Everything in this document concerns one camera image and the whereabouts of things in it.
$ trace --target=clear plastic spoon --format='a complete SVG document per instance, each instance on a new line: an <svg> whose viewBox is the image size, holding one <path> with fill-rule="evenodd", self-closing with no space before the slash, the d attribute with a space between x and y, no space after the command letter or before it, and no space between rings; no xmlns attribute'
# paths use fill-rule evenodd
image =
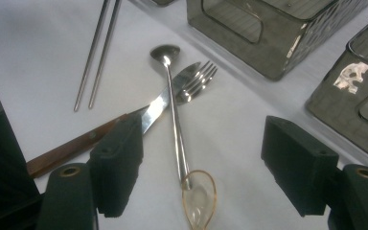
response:
<svg viewBox="0 0 368 230"><path fill-rule="evenodd" d="M181 190L185 215L191 228L206 229L217 207L217 189L213 177L206 171L191 171L184 178Z"/></svg>

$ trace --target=stainless steel spoon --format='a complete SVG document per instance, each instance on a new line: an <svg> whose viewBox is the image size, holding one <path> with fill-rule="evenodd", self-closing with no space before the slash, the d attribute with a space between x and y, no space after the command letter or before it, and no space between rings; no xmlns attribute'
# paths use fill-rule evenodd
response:
<svg viewBox="0 0 368 230"><path fill-rule="evenodd" d="M172 73L170 65L172 61L178 56L180 48L174 45L162 45L151 50L150 55L155 60L159 61L166 68L169 95L170 95L170 108L172 111L172 126L174 132L175 141L175 156L177 160L178 167L178 178L179 184L181 185L184 177L189 173L189 168L185 156L183 138L181 135L181 126L178 119L177 105L175 102L175 97L173 96L173 83L172 83Z"/></svg>

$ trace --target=knife blade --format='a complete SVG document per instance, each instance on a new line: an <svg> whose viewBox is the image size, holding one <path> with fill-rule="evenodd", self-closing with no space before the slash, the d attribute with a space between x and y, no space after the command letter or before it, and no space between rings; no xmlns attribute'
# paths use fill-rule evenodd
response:
<svg viewBox="0 0 368 230"><path fill-rule="evenodd" d="M176 75L172 80L172 88L175 93L178 93L185 83L194 76L199 64L200 62L191 64ZM168 105L169 91L168 87L166 87L159 96L150 103L150 105L144 106L128 114L141 114L142 133L145 134ZM92 149L93 146L95 146L112 128L126 118L127 114L123 114L112 121L98 126L63 145L30 160L27 163L29 175L32 178L41 177L43 174L48 173L55 167L58 167L79 154Z"/></svg>

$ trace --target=spoon handle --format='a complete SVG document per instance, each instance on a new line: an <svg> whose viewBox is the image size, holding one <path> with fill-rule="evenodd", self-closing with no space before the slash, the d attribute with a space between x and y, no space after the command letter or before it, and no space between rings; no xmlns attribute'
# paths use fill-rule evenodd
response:
<svg viewBox="0 0 368 230"><path fill-rule="evenodd" d="M178 167L178 178L180 185L182 184L183 179L189 173L188 163L185 156L183 137L181 135L181 126L178 118L177 104L175 102L174 92L173 92L173 81L172 81L172 72L170 69L170 65L166 64L166 72L169 86L169 96L170 96L170 108L172 111L172 128L174 132L174 143L175 143L175 156L177 160Z"/></svg>

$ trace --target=spoon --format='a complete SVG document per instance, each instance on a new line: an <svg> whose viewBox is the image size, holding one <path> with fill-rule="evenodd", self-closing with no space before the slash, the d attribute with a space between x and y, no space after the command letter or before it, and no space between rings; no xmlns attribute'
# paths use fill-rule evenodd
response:
<svg viewBox="0 0 368 230"><path fill-rule="evenodd" d="M167 79L168 79L168 87L169 87L169 96L170 96L170 108L172 111L172 125L174 132L174 142L175 142L175 156L177 160L178 167L178 179L181 183L183 182L184 177L190 171L188 168L183 138L181 135L181 126L178 119L177 105L175 102L175 97L173 95L173 83L172 83L172 73L170 69L170 65L172 61L178 56L180 52L180 48L174 45L162 45L151 50L150 55L155 60L159 61L166 68Z"/></svg>
<svg viewBox="0 0 368 230"><path fill-rule="evenodd" d="M182 201L193 230L205 230L217 207L214 179L206 171L191 171L182 183Z"/></svg>

